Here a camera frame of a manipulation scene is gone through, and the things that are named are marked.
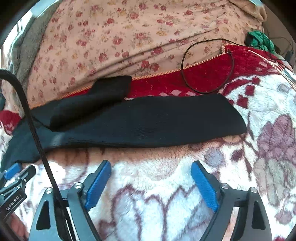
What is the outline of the green cloth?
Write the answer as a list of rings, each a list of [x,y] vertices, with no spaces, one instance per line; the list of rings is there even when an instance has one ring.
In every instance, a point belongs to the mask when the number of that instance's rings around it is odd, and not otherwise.
[[[267,35],[261,31],[248,32],[245,37],[244,44],[249,47],[254,47],[256,49],[269,52],[271,54],[276,52],[275,45],[272,40],[270,40],[269,37],[267,37]]]

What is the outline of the red white floral fleece blanket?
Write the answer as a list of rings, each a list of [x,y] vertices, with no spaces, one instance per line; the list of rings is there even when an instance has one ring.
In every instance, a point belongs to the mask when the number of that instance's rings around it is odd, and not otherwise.
[[[61,187],[80,181],[102,160],[112,175],[91,218],[103,240],[199,240],[212,211],[190,176],[199,160],[234,188],[259,191],[274,240],[295,226],[295,84],[269,52],[227,44],[222,53],[184,71],[192,85],[222,82],[227,52],[235,60],[221,90],[247,132],[165,148],[57,149],[48,158]]]

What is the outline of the black knit pants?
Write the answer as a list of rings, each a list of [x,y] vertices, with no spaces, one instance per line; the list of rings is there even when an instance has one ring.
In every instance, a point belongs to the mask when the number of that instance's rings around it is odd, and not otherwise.
[[[247,131],[221,94],[125,100],[131,77],[95,82],[83,95],[32,109],[45,152],[56,148],[159,148],[196,144]]]

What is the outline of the grey fleece garment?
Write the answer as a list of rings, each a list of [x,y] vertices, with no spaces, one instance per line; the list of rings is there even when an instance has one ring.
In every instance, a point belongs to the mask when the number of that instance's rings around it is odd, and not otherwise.
[[[8,62],[9,71],[17,77],[23,89],[27,89],[29,73],[39,51],[45,30],[60,3],[61,1],[56,1],[38,16],[31,17],[11,45]]]

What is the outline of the pink floral quilt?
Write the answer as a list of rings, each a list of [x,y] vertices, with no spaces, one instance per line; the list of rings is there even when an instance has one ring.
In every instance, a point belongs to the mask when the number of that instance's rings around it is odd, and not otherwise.
[[[266,19],[251,1],[61,1],[24,91],[35,108],[100,77],[168,72],[242,44]]]

